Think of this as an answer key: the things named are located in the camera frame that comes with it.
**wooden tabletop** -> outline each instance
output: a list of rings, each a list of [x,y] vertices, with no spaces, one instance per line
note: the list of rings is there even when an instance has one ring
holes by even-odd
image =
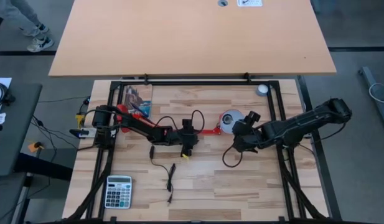
[[[333,75],[309,0],[75,0],[49,75]]]
[[[288,118],[302,113],[294,80],[280,80],[284,108]],[[174,118],[178,126],[193,110],[205,116],[205,129],[214,128],[220,114],[238,109],[243,114],[253,110],[261,115],[260,124],[269,118],[266,97],[257,96],[255,86],[153,86],[151,119],[157,122],[165,115]],[[89,109],[107,102],[110,81],[95,81]],[[90,123],[88,115],[86,124]],[[172,125],[163,120],[163,125]],[[197,116],[194,126],[202,125]],[[151,144],[137,133],[119,133],[115,147],[112,175],[133,178],[133,198],[129,210],[105,210],[105,220],[117,216],[120,221],[159,220],[277,220],[287,216],[279,164],[274,147],[258,154],[244,153],[236,168],[222,163],[222,154],[232,144],[233,135],[201,136],[189,161],[179,157],[180,146],[156,146],[155,162],[170,168],[176,163],[173,177],[174,197],[167,206],[167,174],[149,160]],[[90,146],[92,139],[81,140],[80,147]],[[308,141],[302,143],[311,148]],[[97,149],[80,151],[74,166],[63,217],[79,206],[91,187]],[[302,190],[327,215],[326,204],[314,156],[302,147],[295,150],[296,164]],[[226,161],[235,164],[240,158],[231,150]],[[98,192],[94,217],[100,202]]]

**concrete floor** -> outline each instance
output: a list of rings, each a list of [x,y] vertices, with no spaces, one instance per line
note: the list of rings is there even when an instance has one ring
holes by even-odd
[[[41,21],[50,27],[50,36],[58,43],[62,35],[72,0],[29,0]],[[328,46],[384,45],[384,0],[319,1],[321,13],[317,15]],[[18,29],[7,22],[0,27],[0,50],[25,50],[30,39],[21,36]],[[369,66],[375,77],[384,83],[384,52],[332,53],[338,74],[333,77],[306,77],[312,104],[317,105],[329,97],[343,98],[354,112],[344,131],[323,142],[337,200],[344,220],[384,223],[384,128],[375,104],[367,94],[362,77],[357,71]],[[88,96],[92,79],[48,78],[51,56],[0,57],[0,77],[14,77],[16,82],[43,84],[40,100],[55,100],[74,96]],[[74,114],[82,100],[60,103],[40,103],[35,115],[44,124],[57,131],[76,128]],[[325,136],[337,126],[320,130]],[[37,129],[30,127],[27,140],[40,140],[48,144]],[[27,141],[23,151],[27,152]],[[56,139],[58,163],[65,164],[75,151]],[[47,183],[38,177],[31,192]],[[52,186],[35,195],[30,203],[26,220],[37,223],[61,217],[67,183],[55,181]]]

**sneaker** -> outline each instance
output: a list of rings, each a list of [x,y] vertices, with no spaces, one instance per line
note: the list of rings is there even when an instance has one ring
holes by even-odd
[[[36,52],[40,52],[41,50],[47,49],[48,47],[53,46],[54,43],[55,42],[49,37],[45,37],[44,40],[39,40],[37,38],[34,38],[32,40],[32,44],[30,44],[27,47],[27,49],[32,53],[36,53]]]
[[[49,28],[48,28],[47,26],[43,25],[43,24],[40,24],[40,25],[38,26],[38,29],[40,30],[41,34],[44,34],[44,33],[46,33],[46,32],[49,31]],[[31,35],[30,35],[30,34],[26,34],[26,33],[24,32],[24,30],[23,30],[23,35],[25,35],[26,37],[31,37]]]

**white cable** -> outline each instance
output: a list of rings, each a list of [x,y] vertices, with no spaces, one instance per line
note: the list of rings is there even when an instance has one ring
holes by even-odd
[[[380,100],[378,98],[376,98],[375,96],[373,96],[373,93],[372,93],[372,88],[375,87],[376,85],[381,85],[381,86],[384,86],[384,84],[382,83],[374,83],[370,86],[370,88],[368,89],[368,94],[375,100],[375,101],[378,101],[380,103],[384,103],[383,100]]]

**calculator keypad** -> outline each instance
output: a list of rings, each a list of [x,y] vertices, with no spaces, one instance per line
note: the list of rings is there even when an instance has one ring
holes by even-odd
[[[106,207],[127,208],[130,203],[131,186],[123,185],[106,189]]]

